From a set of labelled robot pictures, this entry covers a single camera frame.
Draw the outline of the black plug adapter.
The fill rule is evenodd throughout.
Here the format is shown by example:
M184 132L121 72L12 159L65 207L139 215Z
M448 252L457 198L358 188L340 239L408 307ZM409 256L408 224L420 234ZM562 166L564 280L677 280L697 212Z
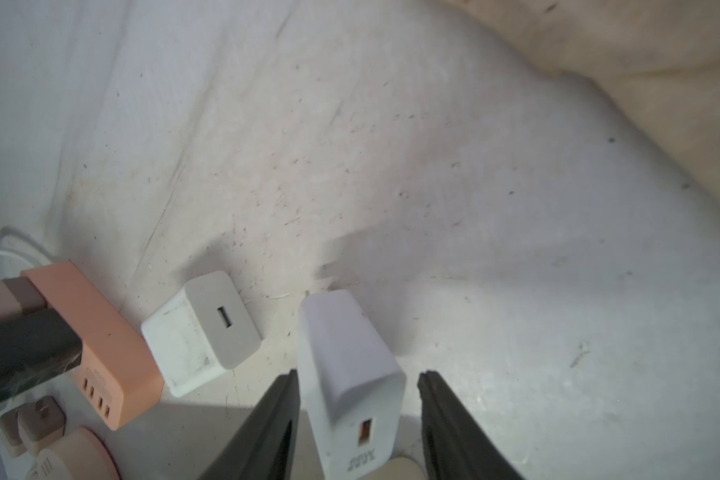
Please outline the black plug adapter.
M83 342L52 309L0 323L0 404L81 362Z

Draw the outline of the tall white USB charger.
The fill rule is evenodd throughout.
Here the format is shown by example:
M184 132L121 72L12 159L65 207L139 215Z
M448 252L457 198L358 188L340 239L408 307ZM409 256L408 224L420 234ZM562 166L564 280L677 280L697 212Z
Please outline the tall white USB charger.
M140 329L176 398L233 370L262 343L231 277L223 271L188 281Z

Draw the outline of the cream red power strip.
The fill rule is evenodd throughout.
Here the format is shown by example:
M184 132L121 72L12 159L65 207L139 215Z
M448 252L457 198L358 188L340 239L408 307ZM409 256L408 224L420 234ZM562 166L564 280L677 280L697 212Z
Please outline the cream red power strip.
M364 475L361 480L426 480L426 475L414 460L397 457Z

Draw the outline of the small white USB charger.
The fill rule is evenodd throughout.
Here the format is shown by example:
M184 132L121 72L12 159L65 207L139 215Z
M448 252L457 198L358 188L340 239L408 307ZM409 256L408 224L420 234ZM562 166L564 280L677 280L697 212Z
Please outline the small white USB charger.
M297 373L327 479L358 479L393 452L406 374L351 292L306 297Z

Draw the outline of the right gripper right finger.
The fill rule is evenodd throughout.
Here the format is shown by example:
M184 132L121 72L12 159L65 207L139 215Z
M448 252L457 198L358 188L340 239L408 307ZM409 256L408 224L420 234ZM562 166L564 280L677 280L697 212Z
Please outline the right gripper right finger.
M431 479L523 479L438 372L421 373L417 386L424 461Z

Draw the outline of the round pink power socket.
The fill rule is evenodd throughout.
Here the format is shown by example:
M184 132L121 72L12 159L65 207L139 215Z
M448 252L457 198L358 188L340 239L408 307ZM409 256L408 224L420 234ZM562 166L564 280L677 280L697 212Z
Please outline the round pink power socket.
M42 449L25 479L118 480L120 475L99 438L79 427Z

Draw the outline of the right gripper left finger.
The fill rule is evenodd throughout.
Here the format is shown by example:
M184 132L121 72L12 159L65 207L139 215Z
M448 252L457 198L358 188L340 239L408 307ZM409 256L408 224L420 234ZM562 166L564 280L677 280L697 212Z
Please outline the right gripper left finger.
M278 376L203 479L285 480L291 475L300 416L297 371Z

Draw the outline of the pink dual USB charger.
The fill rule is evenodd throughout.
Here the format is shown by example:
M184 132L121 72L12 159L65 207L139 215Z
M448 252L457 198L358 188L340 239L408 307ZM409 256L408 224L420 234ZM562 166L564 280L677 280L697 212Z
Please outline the pink dual USB charger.
M0 280L0 323L46 307L46 300L27 278Z

